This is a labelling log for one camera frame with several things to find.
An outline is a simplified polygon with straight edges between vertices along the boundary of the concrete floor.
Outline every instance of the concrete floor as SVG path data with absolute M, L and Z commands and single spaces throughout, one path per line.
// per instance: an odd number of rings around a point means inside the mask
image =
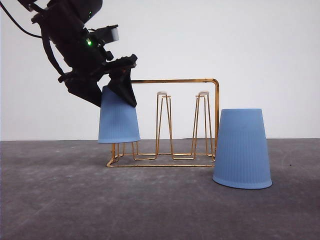
M 244 190 L 213 168 L 106 168 L 96 141 L 2 142 L 1 239 L 320 239 L 320 139 L 268 146 L 273 185 Z

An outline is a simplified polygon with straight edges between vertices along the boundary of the blue plastic cup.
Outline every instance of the blue plastic cup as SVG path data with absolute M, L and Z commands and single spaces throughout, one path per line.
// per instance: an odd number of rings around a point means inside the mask
M 136 108 L 126 103 L 108 86 L 102 89 L 100 144 L 128 143 L 140 140 Z
M 272 185 L 260 108 L 222 110 L 212 179 L 240 189 Z

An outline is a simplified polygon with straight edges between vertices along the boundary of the green led light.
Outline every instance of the green led light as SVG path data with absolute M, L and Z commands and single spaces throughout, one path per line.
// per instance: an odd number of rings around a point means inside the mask
M 87 43 L 89 46 L 92 45 L 92 41 L 91 41 L 89 38 L 86 39 L 86 43 Z

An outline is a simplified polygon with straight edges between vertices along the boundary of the white backdrop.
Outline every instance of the white backdrop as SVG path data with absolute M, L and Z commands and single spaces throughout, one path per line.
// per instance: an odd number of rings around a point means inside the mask
M 34 12 L 16 0 L 2 3 L 26 30 L 40 33 L 30 21 Z M 138 56 L 132 79 L 215 78 L 221 108 L 262 108 L 268 138 L 320 138 L 319 12 L 319 0 L 104 0 L 86 26 L 119 24 L 120 41 L 106 48 L 116 58 Z M 100 109 L 57 78 L 41 40 L 2 12 L 2 140 L 98 138 Z M 207 86 L 136 86 L 141 137 L 154 138 L 160 90 L 173 97 L 173 136 L 190 137 L 194 95 Z

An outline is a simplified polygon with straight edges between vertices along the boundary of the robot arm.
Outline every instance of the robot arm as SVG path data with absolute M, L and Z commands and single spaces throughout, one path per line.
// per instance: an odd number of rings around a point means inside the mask
M 103 0 L 50 0 L 45 9 L 35 4 L 37 0 L 18 0 L 27 10 L 36 11 L 31 19 L 39 24 L 45 53 L 61 75 L 68 91 L 100 107 L 101 90 L 97 82 L 109 74 L 109 88 L 128 104 L 137 105 L 131 86 L 131 69 L 136 66 L 137 57 L 122 57 L 113 60 L 104 45 L 118 40 L 118 25 L 99 29 L 85 28 L 102 7 Z M 72 68 L 64 73 L 56 61 L 50 41 L 62 54 L 64 61 Z

